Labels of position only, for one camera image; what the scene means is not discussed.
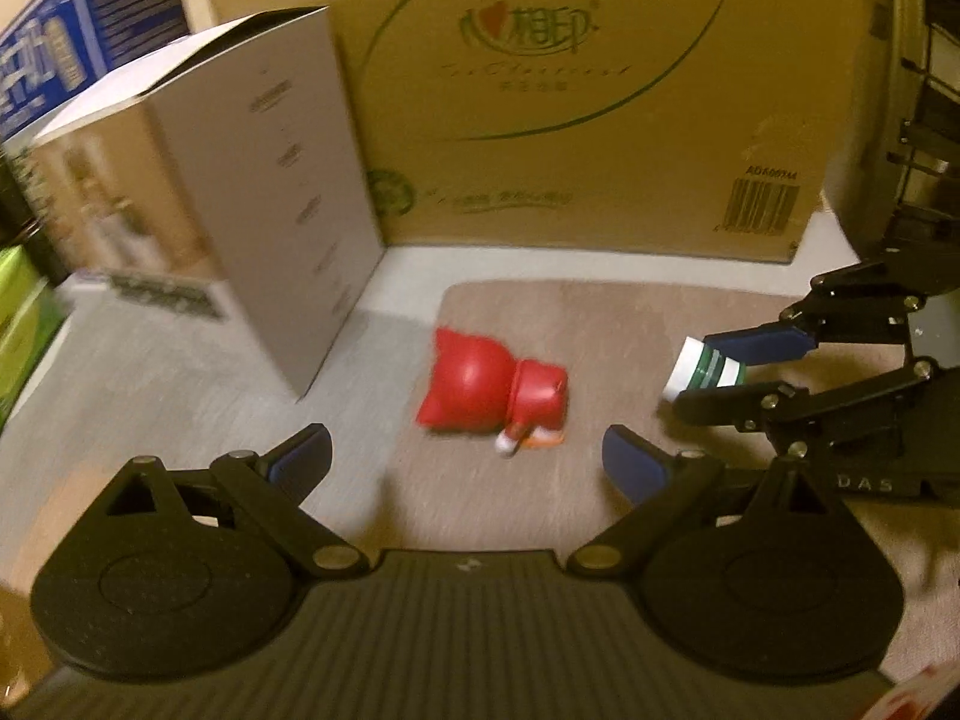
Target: green box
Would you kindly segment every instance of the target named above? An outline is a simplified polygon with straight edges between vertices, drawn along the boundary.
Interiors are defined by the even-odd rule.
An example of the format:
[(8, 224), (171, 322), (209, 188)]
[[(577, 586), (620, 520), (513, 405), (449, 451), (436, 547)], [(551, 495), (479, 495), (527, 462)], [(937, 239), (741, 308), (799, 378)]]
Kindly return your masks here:
[(0, 429), (63, 323), (54, 290), (23, 248), (0, 251)]

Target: red plush toy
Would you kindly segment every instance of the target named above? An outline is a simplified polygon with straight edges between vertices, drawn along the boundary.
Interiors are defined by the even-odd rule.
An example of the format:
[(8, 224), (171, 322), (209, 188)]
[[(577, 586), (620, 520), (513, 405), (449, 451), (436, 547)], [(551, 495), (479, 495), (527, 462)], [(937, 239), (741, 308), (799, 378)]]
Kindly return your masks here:
[(566, 370), (515, 360), (493, 338), (437, 329), (437, 362), (416, 423), (434, 430), (491, 433), (497, 451), (517, 445), (553, 446), (563, 440)]

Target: barcode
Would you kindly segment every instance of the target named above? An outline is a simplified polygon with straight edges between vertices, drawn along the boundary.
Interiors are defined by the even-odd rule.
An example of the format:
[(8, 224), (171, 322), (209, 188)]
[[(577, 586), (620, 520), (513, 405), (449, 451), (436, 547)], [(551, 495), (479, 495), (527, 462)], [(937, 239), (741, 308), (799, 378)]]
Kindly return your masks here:
[(782, 235), (800, 187), (738, 178), (733, 182), (721, 229), (758, 235)]

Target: box flap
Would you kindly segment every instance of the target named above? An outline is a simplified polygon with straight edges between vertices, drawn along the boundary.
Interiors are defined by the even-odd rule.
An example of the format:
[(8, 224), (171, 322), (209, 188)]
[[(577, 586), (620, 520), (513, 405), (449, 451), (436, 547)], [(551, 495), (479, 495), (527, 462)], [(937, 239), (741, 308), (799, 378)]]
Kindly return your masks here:
[(78, 94), (40, 130), (34, 145), (59, 138), (85, 124), (130, 107), (143, 95), (218, 55), (251, 35), (286, 22), (315, 8), (291, 8), (245, 16), (232, 22), (179, 38), (155, 52), (108, 73)]

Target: floor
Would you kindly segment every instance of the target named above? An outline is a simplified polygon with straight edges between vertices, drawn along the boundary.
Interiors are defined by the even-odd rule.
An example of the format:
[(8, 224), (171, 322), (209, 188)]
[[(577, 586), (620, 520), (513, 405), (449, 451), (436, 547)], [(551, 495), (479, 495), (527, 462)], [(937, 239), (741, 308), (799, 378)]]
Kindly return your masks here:
[(397, 247), (388, 251), (323, 366), (294, 402), (224, 381), (146, 309), (73, 290), (77, 309), (0, 437), (0, 580), (22, 591), (103, 483), (136, 454), (205, 466), (264, 451), (323, 421), (337, 459), (304, 507), (347, 538), (376, 508), (378, 480), (453, 284), (501, 278), (651, 281), (803, 295), (812, 276), (856, 261), (835, 218), (813, 218), (789, 266), (588, 251)]

